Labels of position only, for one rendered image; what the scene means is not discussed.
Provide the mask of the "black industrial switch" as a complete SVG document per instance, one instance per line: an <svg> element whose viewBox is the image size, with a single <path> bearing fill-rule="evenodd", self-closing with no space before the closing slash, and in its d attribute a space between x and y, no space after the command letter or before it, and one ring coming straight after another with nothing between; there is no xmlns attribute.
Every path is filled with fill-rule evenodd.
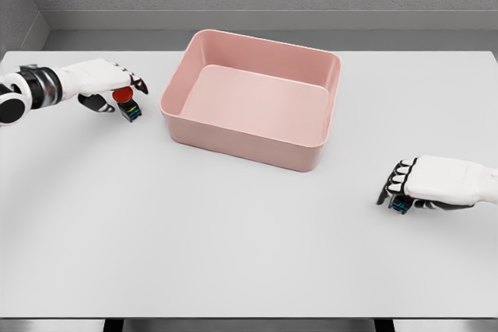
<svg viewBox="0 0 498 332"><path fill-rule="evenodd" d="M413 206L413 203L412 198L402 194L395 194L391 197L388 207L404 215Z"/></svg>

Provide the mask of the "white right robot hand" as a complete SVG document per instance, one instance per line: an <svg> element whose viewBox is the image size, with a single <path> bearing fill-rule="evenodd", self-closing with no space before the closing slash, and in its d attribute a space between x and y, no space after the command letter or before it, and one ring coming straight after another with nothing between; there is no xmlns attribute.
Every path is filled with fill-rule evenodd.
<svg viewBox="0 0 498 332"><path fill-rule="evenodd" d="M459 159L419 156L403 159L381 189L377 204L395 194L414 200L416 208L456 210L474 206L475 179L481 165Z"/></svg>

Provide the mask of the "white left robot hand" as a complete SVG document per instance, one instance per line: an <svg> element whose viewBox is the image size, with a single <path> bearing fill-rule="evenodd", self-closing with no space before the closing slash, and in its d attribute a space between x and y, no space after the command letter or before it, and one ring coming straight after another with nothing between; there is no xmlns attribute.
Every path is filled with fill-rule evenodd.
<svg viewBox="0 0 498 332"><path fill-rule="evenodd" d="M77 96L78 101L97 113L112 113L115 108L102 93L124 88L135 88L149 93L143 79L126 68L105 59L83 61L67 67L68 83L65 98Z"/></svg>

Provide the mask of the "pink plastic basket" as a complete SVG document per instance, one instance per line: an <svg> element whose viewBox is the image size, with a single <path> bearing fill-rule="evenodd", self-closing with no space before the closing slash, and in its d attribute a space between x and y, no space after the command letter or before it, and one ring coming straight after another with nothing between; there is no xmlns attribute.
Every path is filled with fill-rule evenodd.
<svg viewBox="0 0 498 332"><path fill-rule="evenodd" d="M159 107L176 142L309 172L328 140L340 71L329 51L202 30Z"/></svg>

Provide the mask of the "red button industrial switch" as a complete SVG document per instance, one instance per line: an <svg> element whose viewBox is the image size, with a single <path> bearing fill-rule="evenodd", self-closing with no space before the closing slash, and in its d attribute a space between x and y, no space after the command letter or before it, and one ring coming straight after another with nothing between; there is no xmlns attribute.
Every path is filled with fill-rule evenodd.
<svg viewBox="0 0 498 332"><path fill-rule="evenodd" d="M132 123L142 115L142 111L139 105L134 101L133 95L133 90L129 86L114 90L112 92L112 97L116 102L121 114L130 123Z"/></svg>

